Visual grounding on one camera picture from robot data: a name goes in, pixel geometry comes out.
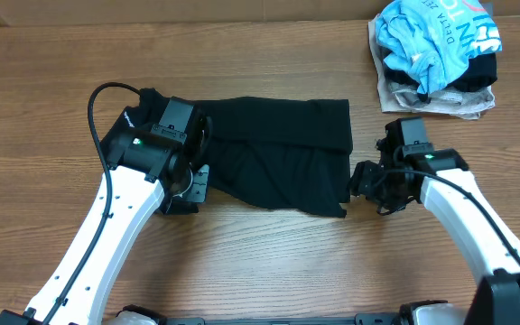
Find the white cloth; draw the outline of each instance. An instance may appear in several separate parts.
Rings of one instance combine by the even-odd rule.
[[[378,73],[378,97],[383,112],[441,113],[464,119],[478,119],[482,111],[495,106],[495,95],[490,86],[474,93],[448,87],[431,93],[431,102],[426,104],[418,99],[414,86],[386,80],[380,48],[376,44],[376,19],[368,23],[368,44]]]

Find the black garment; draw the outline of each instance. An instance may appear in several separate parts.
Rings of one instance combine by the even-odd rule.
[[[384,68],[385,77],[387,79],[402,85],[418,87],[419,83],[409,77],[406,72],[391,70],[386,65]],[[465,73],[458,79],[452,81],[449,86],[459,91],[476,92],[492,85],[495,81],[497,81],[497,56],[495,53],[490,53],[469,59],[469,67]]]
[[[142,89],[140,106],[125,113],[134,126],[158,122],[168,101],[152,88]],[[339,203],[349,201],[347,100],[240,97],[196,106],[213,124],[202,157],[212,187],[260,208],[346,215]],[[122,113],[110,133],[127,126]]]

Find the cable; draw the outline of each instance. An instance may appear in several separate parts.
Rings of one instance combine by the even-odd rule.
[[[104,169],[104,174],[106,175],[106,188],[107,188],[107,194],[106,194],[106,206],[104,207],[104,212],[102,212],[101,220],[99,221],[99,225],[97,226],[96,234],[91,239],[91,242],[89,243],[88,249],[86,249],[86,252],[81,257],[81,260],[79,261],[78,266],[76,266],[76,269],[73,271],[73,274],[71,274],[70,279],[65,284],[65,287],[61,291],[58,298],[55,300],[55,303],[50,309],[50,312],[45,316],[45,319],[42,322],[42,325],[48,325],[50,323],[50,320],[53,318],[55,313],[58,311],[60,306],[65,302],[66,297],[68,296],[68,292],[71,289],[71,286],[76,282],[76,279],[78,278],[79,273],[83,269],[83,266],[86,264],[86,262],[89,259],[89,256],[91,255],[91,252],[93,252],[94,247],[98,243],[99,236],[101,235],[102,231],[104,230],[104,226],[106,225],[107,219],[110,217],[109,211],[111,209],[112,205],[112,193],[113,193],[113,185],[112,185],[112,177],[109,173],[109,167],[107,167],[106,157],[104,156],[104,153],[101,151],[101,147],[99,145],[99,139],[98,139],[98,132],[96,131],[96,126],[94,125],[94,102],[96,101],[96,97],[98,96],[99,92],[104,90],[105,88],[111,88],[111,87],[118,87],[118,88],[126,88],[131,91],[134,91],[137,95],[140,95],[140,91],[132,86],[128,86],[123,83],[119,82],[108,82],[105,83],[94,90],[93,93],[91,93],[91,96],[89,97],[88,102],[88,123],[89,123],[89,131],[91,132],[91,137],[94,140],[94,145],[96,146],[97,155],[99,156],[99,161],[101,162],[101,166]]]
[[[469,199],[471,202],[473,202],[473,204],[477,207],[477,209],[483,214],[483,217],[485,217],[485,219],[488,221],[489,225],[491,225],[491,227],[493,228],[493,230],[497,234],[498,238],[501,240],[503,245],[508,250],[509,254],[515,259],[515,261],[520,266],[520,256],[517,253],[516,249],[514,249],[513,246],[511,246],[511,243],[509,243],[509,241],[506,239],[505,234],[503,234],[503,232],[498,227],[498,225],[495,222],[495,220],[493,220],[491,215],[488,214],[488,211],[485,209],[485,207],[483,207],[480,204],[480,202],[477,199],[475,199],[475,197],[470,192],[464,190],[463,188],[461,188],[459,185],[453,183],[452,181],[449,181],[447,179],[442,178],[441,176],[433,175],[433,174],[428,173],[428,172],[420,172],[420,171],[413,171],[413,170],[400,170],[400,169],[384,171],[384,175],[380,178],[379,181],[377,181],[375,183],[374,186],[377,186],[380,182],[382,182],[386,178],[386,175],[388,175],[390,173],[402,173],[402,174],[409,173],[409,174],[415,174],[415,175],[420,175],[420,176],[432,178],[432,179],[434,179],[436,181],[440,181],[440,182],[442,182],[444,184],[447,184],[447,185],[451,186],[454,190],[458,191],[460,194],[462,194],[465,197],[467,197],[467,199]]]

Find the clothes stack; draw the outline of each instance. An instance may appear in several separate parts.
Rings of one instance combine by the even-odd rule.
[[[368,23],[368,42],[383,112],[478,119],[495,106],[502,44],[478,0],[395,0]]]

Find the wall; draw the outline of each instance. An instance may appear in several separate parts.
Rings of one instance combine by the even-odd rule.
[[[389,2],[390,0],[0,0],[0,25],[371,19]],[[493,3],[495,15],[520,15],[520,0],[493,0]]]

